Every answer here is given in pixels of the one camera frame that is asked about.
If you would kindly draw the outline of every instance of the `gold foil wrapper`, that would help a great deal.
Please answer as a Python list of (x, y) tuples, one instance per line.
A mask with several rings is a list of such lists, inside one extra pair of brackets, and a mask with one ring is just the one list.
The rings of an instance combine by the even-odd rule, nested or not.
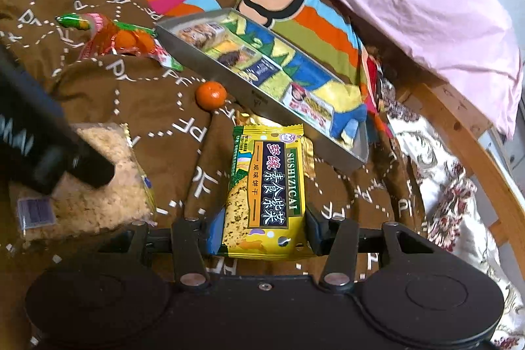
[[(282, 127), (281, 124), (265, 117), (258, 116), (255, 113), (235, 112), (236, 125), (264, 125), (272, 127)], [(303, 167), (304, 176), (308, 178), (316, 178), (316, 166), (313, 160), (313, 143), (309, 138), (301, 137), (301, 147), (303, 149)]]

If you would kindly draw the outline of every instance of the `light blue stripe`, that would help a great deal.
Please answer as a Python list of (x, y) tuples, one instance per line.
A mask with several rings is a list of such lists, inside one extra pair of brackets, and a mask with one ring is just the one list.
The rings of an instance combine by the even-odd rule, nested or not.
[(333, 8), (330, 8), (328, 5), (321, 2), (321, 0), (306, 0), (305, 5), (314, 8), (320, 17), (324, 18), (335, 28), (345, 32), (352, 46), (357, 50), (360, 49), (358, 37), (354, 33), (352, 26), (346, 24), (342, 16), (335, 12)]
[(220, 10), (221, 7), (216, 0), (185, 0), (185, 4), (199, 7), (204, 11)]

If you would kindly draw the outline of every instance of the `clear plastic bag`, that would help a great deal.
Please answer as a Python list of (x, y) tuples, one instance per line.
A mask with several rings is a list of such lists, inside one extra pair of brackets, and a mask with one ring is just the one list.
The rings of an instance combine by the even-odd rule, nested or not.
[(97, 234), (122, 224), (153, 222), (151, 185), (138, 165), (125, 125), (74, 125), (77, 133), (115, 163), (115, 176), (99, 189), (66, 173), (51, 196), (42, 196), (17, 183), (10, 184), (11, 204), (26, 242)]

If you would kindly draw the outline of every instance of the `wooden bed frame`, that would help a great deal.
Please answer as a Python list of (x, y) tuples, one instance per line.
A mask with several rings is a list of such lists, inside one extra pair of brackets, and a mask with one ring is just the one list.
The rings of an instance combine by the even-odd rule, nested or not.
[(397, 99), (421, 113), (442, 136), (469, 175), (475, 175), (494, 207), (498, 220), (489, 226), (498, 247), (510, 243), (525, 277), (525, 207), (516, 198), (492, 155), (478, 138), (490, 122), (448, 84), (395, 83)]

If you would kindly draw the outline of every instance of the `round black disc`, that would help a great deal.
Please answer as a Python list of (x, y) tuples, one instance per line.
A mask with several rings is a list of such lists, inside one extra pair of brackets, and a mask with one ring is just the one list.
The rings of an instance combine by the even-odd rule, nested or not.
[(45, 271), (26, 295), (26, 311), (51, 341), (95, 347), (135, 335), (164, 311), (169, 288), (122, 254), (62, 261)]
[(364, 282), (363, 305), (404, 342), (455, 346), (487, 338), (503, 312), (501, 290), (469, 265), (443, 267), (385, 266)]

